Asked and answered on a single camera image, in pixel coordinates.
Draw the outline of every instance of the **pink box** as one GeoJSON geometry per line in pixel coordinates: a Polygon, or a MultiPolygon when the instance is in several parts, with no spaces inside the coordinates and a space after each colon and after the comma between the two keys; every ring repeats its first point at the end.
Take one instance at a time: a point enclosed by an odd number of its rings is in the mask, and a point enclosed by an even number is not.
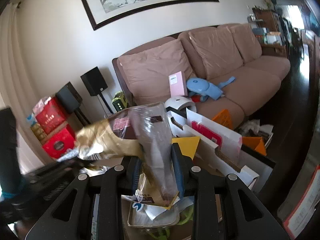
{"type": "Polygon", "coordinates": [[[186,78],[182,71],[170,75],[169,84],[171,97],[188,95],[186,78]]]}

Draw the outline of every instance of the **white round device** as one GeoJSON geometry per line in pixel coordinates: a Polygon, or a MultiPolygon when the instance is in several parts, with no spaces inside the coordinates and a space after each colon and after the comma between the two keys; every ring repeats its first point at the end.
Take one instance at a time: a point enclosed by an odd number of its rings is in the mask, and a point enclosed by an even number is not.
{"type": "Polygon", "coordinates": [[[169,98],[164,103],[164,107],[167,108],[169,106],[177,110],[181,110],[186,107],[193,112],[197,112],[196,104],[190,98],[185,98],[181,96],[169,98]]]}

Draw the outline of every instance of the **sofa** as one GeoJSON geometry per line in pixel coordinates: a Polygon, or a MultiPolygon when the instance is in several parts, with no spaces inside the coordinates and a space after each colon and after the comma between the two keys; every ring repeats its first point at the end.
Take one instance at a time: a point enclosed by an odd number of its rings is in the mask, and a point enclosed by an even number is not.
{"type": "Polygon", "coordinates": [[[224,87],[224,97],[196,103],[197,112],[209,119],[228,109],[233,127],[240,125],[279,90],[290,70],[284,57],[262,55],[249,24],[202,27],[164,37],[136,47],[113,65],[130,103],[138,105],[170,97],[170,74],[185,73],[218,85],[234,76],[224,87]]]}

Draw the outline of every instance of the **pink sticker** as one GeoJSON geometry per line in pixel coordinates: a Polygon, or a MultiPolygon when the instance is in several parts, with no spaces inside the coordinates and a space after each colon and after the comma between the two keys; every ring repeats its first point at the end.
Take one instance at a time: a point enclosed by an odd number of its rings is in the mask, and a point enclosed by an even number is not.
{"type": "Polygon", "coordinates": [[[114,130],[123,130],[126,127],[130,126],[130,119],[129,117],[125,118],[117,118],[115,119],[115,122],[113,123],[113,131],[114,130]]]}

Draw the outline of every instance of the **dark wooden floor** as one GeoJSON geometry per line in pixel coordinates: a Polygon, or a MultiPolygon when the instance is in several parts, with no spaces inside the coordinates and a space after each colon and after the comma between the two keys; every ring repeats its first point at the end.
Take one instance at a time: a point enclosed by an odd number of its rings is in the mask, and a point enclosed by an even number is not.
{"type": "Polygon", "coordinates": [[[291,69],[280,90],[251,116],[251,119],[260,119],[260,124],[274,125],[267,154],[276,166],[258,195],[274,216],[302,167],[315,124],[318,91],[310,86],[314,77],[309,77],[307,46],[304,59],[302,54],[290,57],[291,69]]]}

